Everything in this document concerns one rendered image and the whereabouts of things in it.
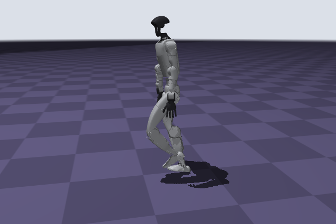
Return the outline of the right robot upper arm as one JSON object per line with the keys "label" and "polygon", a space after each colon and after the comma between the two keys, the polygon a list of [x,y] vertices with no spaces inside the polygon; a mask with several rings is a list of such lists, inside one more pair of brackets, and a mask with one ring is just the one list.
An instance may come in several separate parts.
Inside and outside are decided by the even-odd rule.
{"label": "right robot upper arm", "polygon": [[[156,43],[157,44],[157,43]],[[155,44],[155,49],[156,49],[156,44]],[[157,57],[156,57],[156,59],[157,59]],[[158,59],[157,59],[157,61],[158,61]],[[158,72],[158,73],[161,73],[162,71],[161,71],[161,68],[160,68],[160,65],[159,65],[159,61],[158,61],[158,64],[155,66],[155,71],[156,72]]]}

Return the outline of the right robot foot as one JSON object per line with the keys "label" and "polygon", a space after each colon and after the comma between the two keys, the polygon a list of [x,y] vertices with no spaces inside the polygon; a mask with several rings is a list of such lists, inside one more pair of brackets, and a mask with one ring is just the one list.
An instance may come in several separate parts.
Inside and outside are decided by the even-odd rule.
{"label": "right robot foot", "polygon": [[176,171],[176,172],[190,172],[191,171],[191,169],[188,165],[187,166],[185,165],[185,167],[181,167],[180,164],[169,166],[168,170],[172,170],[172,171]]}

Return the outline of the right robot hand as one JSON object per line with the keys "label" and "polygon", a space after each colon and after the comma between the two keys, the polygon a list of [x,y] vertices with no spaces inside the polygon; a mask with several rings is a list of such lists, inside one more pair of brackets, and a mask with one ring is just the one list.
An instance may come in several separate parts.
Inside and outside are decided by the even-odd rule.
{"label": "right robot hand", "polygon": [[158,96],[157,96],[157,102],[159,101],[159,99],[162,97],[162,93],[164,92],[159,92],[159,89],[157,88],[156,89],[156,91],[157,91],[157,94],[158,94]]}

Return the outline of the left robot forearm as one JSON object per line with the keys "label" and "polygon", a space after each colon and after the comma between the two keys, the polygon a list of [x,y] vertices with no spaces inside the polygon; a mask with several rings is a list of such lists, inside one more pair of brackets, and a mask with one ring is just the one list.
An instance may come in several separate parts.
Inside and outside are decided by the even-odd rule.
{"label": "left robot forearm", "polygon": [[175,86],[176,86],[176,82],[178,79],[178,70],[176,67],[172,67],[171,68],[171,76],[169,77],[169,83],[168,83],[168,98],[169,99],[174,99],[174,92],[175,92]]}

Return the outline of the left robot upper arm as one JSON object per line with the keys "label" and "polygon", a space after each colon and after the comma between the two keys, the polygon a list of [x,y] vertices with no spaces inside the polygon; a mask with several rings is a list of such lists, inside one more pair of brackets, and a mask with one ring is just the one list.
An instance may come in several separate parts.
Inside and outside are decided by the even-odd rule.
{"label": "left robot upper arm", "polygon": [[168,68],[167,73],[171,75],[171,68],[176,67],[178,69],[178,64],[177,64],[177,45],[176,42],[174,41],[167,41],[165,42],[165,50],[167,51],[169,62],[171,66]]}

